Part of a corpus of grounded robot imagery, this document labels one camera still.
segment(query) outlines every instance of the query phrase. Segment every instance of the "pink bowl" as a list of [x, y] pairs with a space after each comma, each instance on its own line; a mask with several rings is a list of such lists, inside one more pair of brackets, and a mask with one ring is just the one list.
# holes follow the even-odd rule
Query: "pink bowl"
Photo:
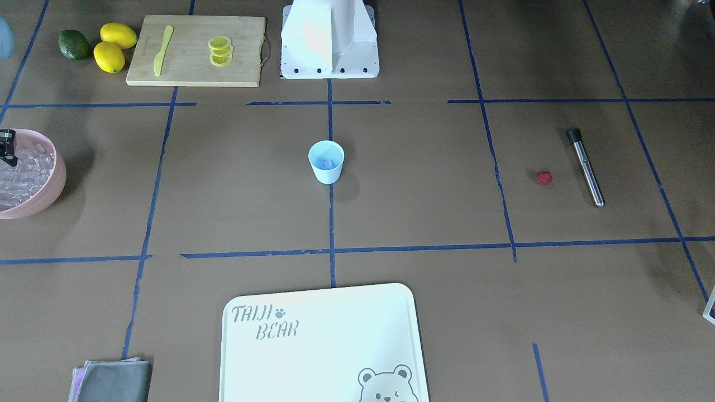
[[17, 219], [19, 217], [34, 215], [44, 210], [62, 193], [64, 181], [67, 179], [67, 170], [64, 166], [64, 160], [59, 152], [57, 152], [52, 141], [44, 135], [30, 129], [13, 130], [15, 130], [16, 133], [16, 149], [29, 148], [33, 143], [39, 143], [44, 149], [54, 153], [54, 165], [52, 166], [52, 174], [49, 176], [49, 179], [47, 179], [47, 182], [40, 187], [40, 190], [22, 204], [10, 208], [9, 210], [0, 211], [0, 219]]

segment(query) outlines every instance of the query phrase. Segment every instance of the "bowl of ice cubes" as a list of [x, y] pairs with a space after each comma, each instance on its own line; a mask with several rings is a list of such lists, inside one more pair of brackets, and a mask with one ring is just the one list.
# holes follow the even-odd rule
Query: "bowl of ice cubes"
[[16, 166], [0, 161], [0, 219], [34, 215], [62, 193], [67, 170], [52, 141], [30, 129], [12, 129]]

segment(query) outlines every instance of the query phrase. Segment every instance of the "bear ear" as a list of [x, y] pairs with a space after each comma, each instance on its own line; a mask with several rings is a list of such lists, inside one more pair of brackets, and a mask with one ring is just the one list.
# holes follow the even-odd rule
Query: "bear ear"
[[407, 381], [412, 378], [412, 371], [404, 364], [400, 364], [399, 366], [395, 367], [395, 371], [393, 371], [393, 373], [397, 374], [398, 376], [404, 378]]
[[360, 371], [360, 375], [357, 377], [360, 385], [365, 385], [372, 377], [375, 377], [375, 371], [371, 368], [364, 368]]

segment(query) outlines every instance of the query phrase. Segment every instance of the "dark green fruit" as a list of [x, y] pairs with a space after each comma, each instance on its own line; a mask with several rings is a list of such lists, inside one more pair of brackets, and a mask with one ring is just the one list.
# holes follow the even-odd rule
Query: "dark green fruit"
[[65, 29], [59, 35], [59, 51], [70, 60], [82, 60], [89, 56], [92, 50], [87, 38], [80, 31]]

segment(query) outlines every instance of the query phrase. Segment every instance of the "red berry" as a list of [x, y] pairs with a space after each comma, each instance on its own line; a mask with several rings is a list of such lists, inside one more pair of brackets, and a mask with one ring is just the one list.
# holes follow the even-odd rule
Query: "red berry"
[[538, 176], [536, 176], [536, 181], [538, 181], [538, 184], [540, 185], [550, 184], [552, 180], [553, 177], [551, 177], [550, 172], [541, 172], [538, 174]]

